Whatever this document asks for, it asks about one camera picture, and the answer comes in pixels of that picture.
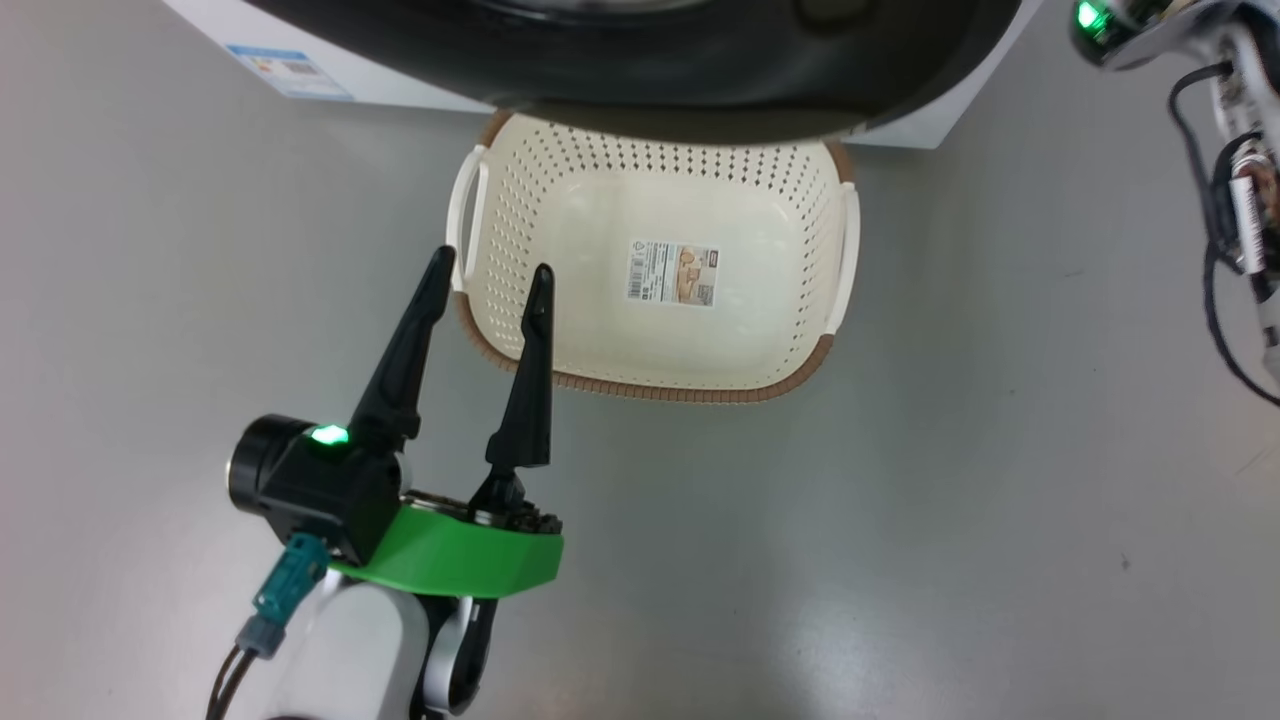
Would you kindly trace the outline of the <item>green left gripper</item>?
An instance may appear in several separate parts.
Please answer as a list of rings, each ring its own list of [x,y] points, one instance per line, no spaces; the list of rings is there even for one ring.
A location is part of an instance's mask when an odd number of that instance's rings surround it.
[[[451,299],[456,250],[433,254],[360,398],[351,439],[399,452],[419,437],[419,397],[435,324]],[[504,416],[486,446],[493,477],[550,464],[556,275],[532,273],[521,320],[524,348]],[[524,501],[515,512],[472,510],[415,488],[378,489],[330,523],[333,568],[349,579],[420,596],[503,600],[553,582],[564,552],[557,516]]]

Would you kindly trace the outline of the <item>grey round washing machine door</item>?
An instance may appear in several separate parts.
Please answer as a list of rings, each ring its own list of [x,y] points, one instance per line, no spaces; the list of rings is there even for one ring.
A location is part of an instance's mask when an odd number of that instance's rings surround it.
[[[247,0],[472,101],[608,135],[791,143],[960,85],[1021,0]]]

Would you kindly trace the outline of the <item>paper label inside basket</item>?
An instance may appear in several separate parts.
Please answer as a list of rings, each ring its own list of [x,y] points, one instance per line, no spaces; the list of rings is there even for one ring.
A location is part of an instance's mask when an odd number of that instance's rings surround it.
[[[643,304],[714,307],[721,251],[710,246],[634,241],[625,297]]]

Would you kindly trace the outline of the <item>cream perforated laundry basket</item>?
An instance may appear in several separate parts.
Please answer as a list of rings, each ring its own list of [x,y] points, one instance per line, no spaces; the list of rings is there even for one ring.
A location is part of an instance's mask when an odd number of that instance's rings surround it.
[[[714,307],[625,297],[634,241],[721,252]],[[858,273],[861,209],[837,141],[716,146],[497,113],[454,178],[460,323],[513,372],[532,273],[556,274],[553,377],[676,404],[760,404],[809,380]]]

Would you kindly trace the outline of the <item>white front-load washing machine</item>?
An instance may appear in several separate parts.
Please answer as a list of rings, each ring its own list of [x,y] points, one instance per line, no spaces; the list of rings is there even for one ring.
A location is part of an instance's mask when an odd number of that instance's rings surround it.
[[[305,53],[355,96],[355,104],[484,115],[490,115],[495,110],[492,105],[475,102],[362,59],[288,26],[244,0],[163,0],[163,3],[229,56],[232,55],[225,49],[229,44]],[[1020,0],[1016,14],[995,47],[969,76],[941,97],[899,119],[868,129],[856,129],[846,136],[846,141],[881,147],[937,149],[989,81],[1042,3],[1043,0]],[[234,56],[232,58],[257,77]]]

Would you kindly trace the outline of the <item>blue energy label sticker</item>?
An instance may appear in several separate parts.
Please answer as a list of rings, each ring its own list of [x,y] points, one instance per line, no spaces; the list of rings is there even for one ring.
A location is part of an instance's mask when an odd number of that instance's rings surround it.
[[[351,92],[305,53],[234,44],[225,45],[225,49],[242,65],[285,97],[335,102],[355,101]]]

